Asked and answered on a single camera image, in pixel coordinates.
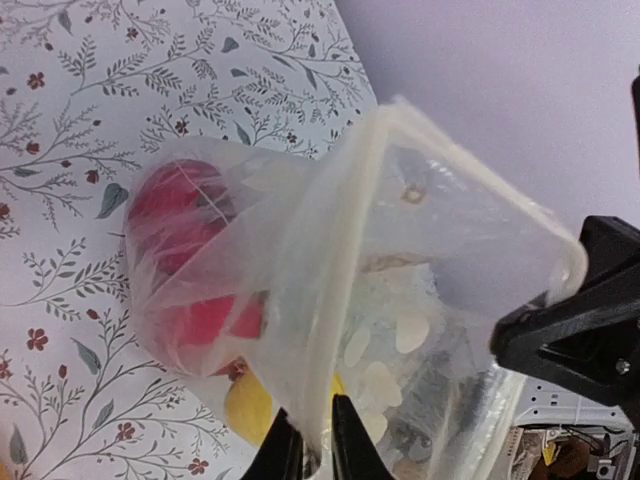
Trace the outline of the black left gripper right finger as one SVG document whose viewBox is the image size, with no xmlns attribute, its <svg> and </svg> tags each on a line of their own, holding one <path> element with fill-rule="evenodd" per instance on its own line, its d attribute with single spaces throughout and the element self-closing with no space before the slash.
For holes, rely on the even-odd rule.
<svg viewBox="0 0 640 480">
<path fill-rule="evenodd" d="M 346 395 L 332 400 L 332 464 L 337 480 L 393 480 Z"/>
</svg>

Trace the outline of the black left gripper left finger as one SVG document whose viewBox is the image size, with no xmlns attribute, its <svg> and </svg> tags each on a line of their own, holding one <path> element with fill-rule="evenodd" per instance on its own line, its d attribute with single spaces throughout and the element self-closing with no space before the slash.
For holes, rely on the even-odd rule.
<svg viewBox="0 0 640 480">
<path fill-rule="evenodd" d="M 280 409 L 241 480 L 300 480 L 302 473 L 303 439 Z"/>
</svg>

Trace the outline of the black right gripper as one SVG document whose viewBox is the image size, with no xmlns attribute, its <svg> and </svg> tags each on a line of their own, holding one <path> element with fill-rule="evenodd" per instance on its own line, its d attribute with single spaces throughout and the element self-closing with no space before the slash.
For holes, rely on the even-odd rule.
<svg viewBox="0 0 640 480">
<path fill-rule="evenodd" d="M 639 230 L 588 216 L 580 234 L 589 267 L 572 297 L 535 298 L 495 326 L 490 351 L 506 369 L 607 406 L 639 398 Z"/>
</svg>

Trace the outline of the yellow toy apple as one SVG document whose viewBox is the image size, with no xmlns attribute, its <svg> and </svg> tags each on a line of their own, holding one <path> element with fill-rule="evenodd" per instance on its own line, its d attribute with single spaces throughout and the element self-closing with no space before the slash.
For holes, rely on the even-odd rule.
<svg viewBox="0 0 640 480">
<path fill-rule="evenodd" d="M 215 372 L 215 377 L 226 378 L 230 386 L 223 402 L 226 425 L 242 439 L 254 447 L 264 442 L 279 409 L 275 397 L 264 387 L 259 377 L 250 369 L 232 369 L 227 365 Z M 281 385 L 284 390 L 295 390 L 300 380 L 293 373 L 288 373 L 286 382 Z M 334 373 L 328 394 L 328 408 L 323 418 L 323 442 L 331 430 L 331 402 L 335 395 L 346 395 L 347 391 L 339 374 Z"/>
</svg>

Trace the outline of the clear polka dot zip bag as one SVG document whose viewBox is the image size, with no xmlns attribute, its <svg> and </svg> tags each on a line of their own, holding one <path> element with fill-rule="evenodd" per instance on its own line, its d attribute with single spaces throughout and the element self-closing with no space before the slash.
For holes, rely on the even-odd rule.
<svg viewBox="0 0 640 480">
<path fill-rule="evenodd" d="M 181 159 L 219 170 L 237 216 L 168 275 L 134 252 L 125 223 L 147 178 Z M 403 101 L 366 114 L 319 160 L 169 142 L 129 200 L 124 235 L 141 344 L 223 420 L 230 381 L 215 372 L 252 370 L 300 431 L 311 479 L 331 471 L 334 373 L 395 477 L 497 477 L 525 380 L 491 358 L 491 331 L 535 298 L 571 297 L 588 267 L 553 213 Z M 163 338 L 171 307 L 234 295 L 233 321 L 260 292 L 259 338 Z M 300 386 L 280 393 L 288 373 Z"/>
</svg>

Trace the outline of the red toy apple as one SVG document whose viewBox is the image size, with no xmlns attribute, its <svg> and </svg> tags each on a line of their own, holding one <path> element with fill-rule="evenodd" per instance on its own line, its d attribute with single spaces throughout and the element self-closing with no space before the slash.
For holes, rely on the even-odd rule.
<svg viewBox="0 0 640 480">
<path fill-rule="evenodd" d="M 174 274 L 237 216 L 219 170 L 199 160 L 154 171 L 133 199 L 126 238 L 164 274 Z"/>
</svg>

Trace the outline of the pink red toy peach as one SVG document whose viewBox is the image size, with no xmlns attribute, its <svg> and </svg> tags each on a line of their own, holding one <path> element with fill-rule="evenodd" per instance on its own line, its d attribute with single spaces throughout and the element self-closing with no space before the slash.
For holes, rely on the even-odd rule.
<svg viewBox="0 0 640 480">
<path fill-rule="evenodd" d="M 234 295 L 171 307 L 165 311 L 163 338 L 176 340 L 178 346 L 210 345 L 221 333 L 242 339 L 259 338 L 265 300 L 264 292 L 254 295 L 233 321 L 230 316 L 237 303 Z"/>
</svg>

